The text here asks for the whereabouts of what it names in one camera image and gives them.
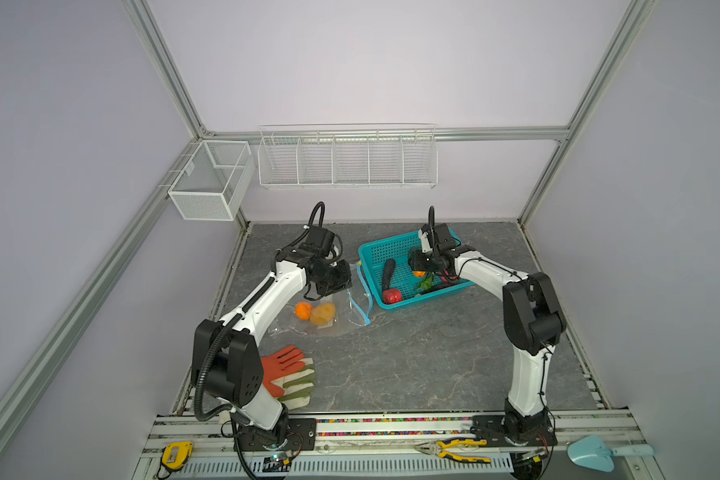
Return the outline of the yellow orange mango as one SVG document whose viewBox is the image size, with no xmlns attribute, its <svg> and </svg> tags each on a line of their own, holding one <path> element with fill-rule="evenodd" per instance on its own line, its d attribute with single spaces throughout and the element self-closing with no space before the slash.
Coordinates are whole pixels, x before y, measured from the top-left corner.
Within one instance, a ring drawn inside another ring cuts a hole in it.
<svg viewBox="0 0 720 480">
<path fill-rule="evenodd" d="M 322 327 L 331 324 L 335 318 L 336 306 L 334 303 L 327 302 L 313 307 L 309 322 L 317 327 Z"/>
</svg>

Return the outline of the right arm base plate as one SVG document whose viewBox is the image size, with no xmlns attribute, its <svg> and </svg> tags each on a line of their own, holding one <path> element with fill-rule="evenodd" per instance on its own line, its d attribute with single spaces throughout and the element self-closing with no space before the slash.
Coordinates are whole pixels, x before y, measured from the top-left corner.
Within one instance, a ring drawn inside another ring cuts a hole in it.
<svg viewBox="0 0 720 480">
<path fill-rule="evenodd" d="M 475 415 L 470 433 L 489 447 L 553 447 L 558 445 L 552 422 L 544 413 L 534 416 Z"/>
</svg>

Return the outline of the small orange fruit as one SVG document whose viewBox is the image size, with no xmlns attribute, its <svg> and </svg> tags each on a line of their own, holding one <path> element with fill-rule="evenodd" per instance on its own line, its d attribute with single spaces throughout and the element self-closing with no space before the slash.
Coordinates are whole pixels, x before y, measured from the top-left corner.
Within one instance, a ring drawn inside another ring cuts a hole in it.
<svg viewBox="0 0 720 480">
<path fill-rule="evenodd" d="M 311 318 L 313 306 L 308 302 L 299 302 L 295 305 L 293 312 L 294 315 L 303 321 L 309 321 Z"/>
</svg>

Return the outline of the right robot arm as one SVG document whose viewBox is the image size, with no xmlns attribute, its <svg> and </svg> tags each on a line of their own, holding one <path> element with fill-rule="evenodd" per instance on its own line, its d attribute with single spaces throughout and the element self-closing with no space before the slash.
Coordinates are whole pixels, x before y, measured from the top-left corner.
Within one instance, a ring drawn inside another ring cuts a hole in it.
<svg viewBox="0 0 720 480">
<path fill-rule="evenodd" d="M 445 224 L 428 223 L 409 254 L 414 271 L 448 283 L 469 281 L 502 301 L 505 334 L 513 348 L 506 416 L 535 419 L 547 409 L 551 357 L 567 324 L 549 275 L 527 273 L 492 260 L 461 243 Z"/>
</svg>

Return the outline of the clear zip top bag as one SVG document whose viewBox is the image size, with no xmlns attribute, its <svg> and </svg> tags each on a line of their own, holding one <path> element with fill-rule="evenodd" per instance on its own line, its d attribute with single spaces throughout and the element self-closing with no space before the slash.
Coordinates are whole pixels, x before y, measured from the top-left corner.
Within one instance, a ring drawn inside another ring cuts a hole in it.
<svg viewBox="0 0 720 480">
<path fill-rule="evenodd" d="M 305 300 L 301 296 L 290 300 L 275 317 L 268 333 L 340 336 L 370 326 L 374 299 L 361 272 L 361 263 L 351 263 L 350 273 L 347 289 L 319 300 Z"/>
</svg>

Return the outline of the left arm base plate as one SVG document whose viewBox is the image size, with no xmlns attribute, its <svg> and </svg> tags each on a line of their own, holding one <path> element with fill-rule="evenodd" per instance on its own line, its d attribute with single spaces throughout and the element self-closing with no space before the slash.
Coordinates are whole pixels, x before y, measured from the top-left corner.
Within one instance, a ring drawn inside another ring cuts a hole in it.
<svg viewBox="0 0 720 480">
<path fill-rule="evenodd" d="M 273 430 L 255 426 L 238 426 L 235 438 L 245 452 L 312 451 L 317 440 L 317 419 L 313 417 L 289 418 L 279 422 Z"/>
</svg>

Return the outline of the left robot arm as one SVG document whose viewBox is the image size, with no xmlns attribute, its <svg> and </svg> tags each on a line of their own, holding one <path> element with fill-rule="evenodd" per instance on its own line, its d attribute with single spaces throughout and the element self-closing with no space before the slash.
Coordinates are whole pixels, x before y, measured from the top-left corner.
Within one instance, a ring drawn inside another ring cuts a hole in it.
<svg viewBox="0 0 720 480">
<path fill-rule="evenodd" d="M 193 414 L 208 421 L 228 411 L 245 426 L 278 433 L 287 408 L 264 386 L 259 343 L 297 294 L 318 299 L 351 285 L 349 263 L 342 258 L 340 236 L 323 226 L 307 225 L 296 240 L 277 251 L 264 279 L 218 321 L 195 329 L 191 381 Z"/>
</svg>

